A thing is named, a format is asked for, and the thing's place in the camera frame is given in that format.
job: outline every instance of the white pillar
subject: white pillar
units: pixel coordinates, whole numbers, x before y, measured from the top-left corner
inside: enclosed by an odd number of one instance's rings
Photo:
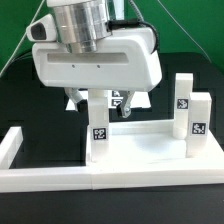
[[[209,93],[191,93],[187,157],[199,156],[205,149],[209,130],[212,99]]]
[[[104,158],[108,153],[109,110],[108,91],[90,89],[88,96],[89,131],[91,142],[91,160]]]
[[[193,74],[176,74],[173,136],[177,139],[187,137],[189,95],[192,88]]]

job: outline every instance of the green wall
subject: green wall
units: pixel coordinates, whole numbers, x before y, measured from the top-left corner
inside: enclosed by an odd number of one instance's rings
[[[161,0],[183,27],[207,51],[212,62],[224,73],[224,1]],[[15,49],[41,0],[1,0],[0,68]],[[145,20],[160,36],[160,52],[200,52],[192,41],[164,12],[157,0],[135,0]],[[46,5],[39,17],[48,13]],[[134,16],[125,2],[126,17]],[[26,40],[20,52],[31,48]]]

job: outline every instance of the black cable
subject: black cable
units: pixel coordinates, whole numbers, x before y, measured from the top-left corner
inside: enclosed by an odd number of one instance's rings
[[[152,24],[150,24],[150,23],[148,23],[148,22],[145,22],[145,21],[139,21],[139,24],[142,24],[142,25],[145,25],[145,26],[151,28],[152,31],[153,31],[153,33],[154,33],[154,35],[155,35],[156,42],[155,42],[155,46],[154,46],[153,51],[152,51],[152,53],[153,53],[153,52],[156,51],[156,50],[158,49],[158,47],[159,47],[159,35],[158,35],[158,32],[157,32],[156,28],[155,28]]]
[[[109,30],[115,30],[115,29],[121,29],[121,28],[136,28],[136,27],[139,27],[140,25],[149,27],[149,28],[151,28],[151,30],[155,36],[155,46],[153,48],[152,53],[158,49],[159,36],[158,36],[157,30],[153,25],[151,25],[148,22],[141,21],[141,20],[135,18],[135,19],[130,19],[130,20],[113,20],[113,21],[109,21],[107,25],[108,25]]]

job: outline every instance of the white platform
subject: white platform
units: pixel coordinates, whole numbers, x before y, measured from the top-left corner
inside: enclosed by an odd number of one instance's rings
[[[201,155],[185,158],[185,142],[173,139],[172,124],[172,120],[111,124],[107,160],[89,161],[85,167],[8,170],[2,164],[11,157],[2,156],[7,159],[0,161],[0,192],[224,183],[224,154],[212,134],[208,133]],[[21,128],[10,129],[0,156],[10,155],[12,148],[16,152],[21,142]]]

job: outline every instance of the metal cylinder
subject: metal cylinder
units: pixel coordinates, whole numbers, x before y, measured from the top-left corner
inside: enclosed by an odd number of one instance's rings
[[[109,36],[104,0],[53,8],[62,43],[73,53],[97,51],[96,40]]]

